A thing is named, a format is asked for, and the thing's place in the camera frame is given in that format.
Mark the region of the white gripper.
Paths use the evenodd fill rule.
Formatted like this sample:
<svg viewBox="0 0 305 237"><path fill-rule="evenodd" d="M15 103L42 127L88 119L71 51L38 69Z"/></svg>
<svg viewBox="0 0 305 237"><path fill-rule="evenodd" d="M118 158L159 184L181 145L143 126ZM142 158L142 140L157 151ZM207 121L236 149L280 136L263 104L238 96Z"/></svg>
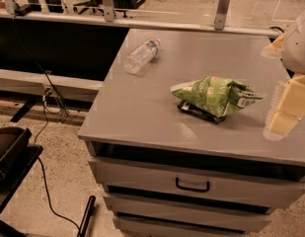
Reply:
<svg viewBox="0 0 305 237"><path fill-rule="evenodd" d="M273 91L263 136L278 141L305 116L305 9L287 32L268 44L261 55L282 57L283 66L297 74L286 82L279 81Z"/></svg>

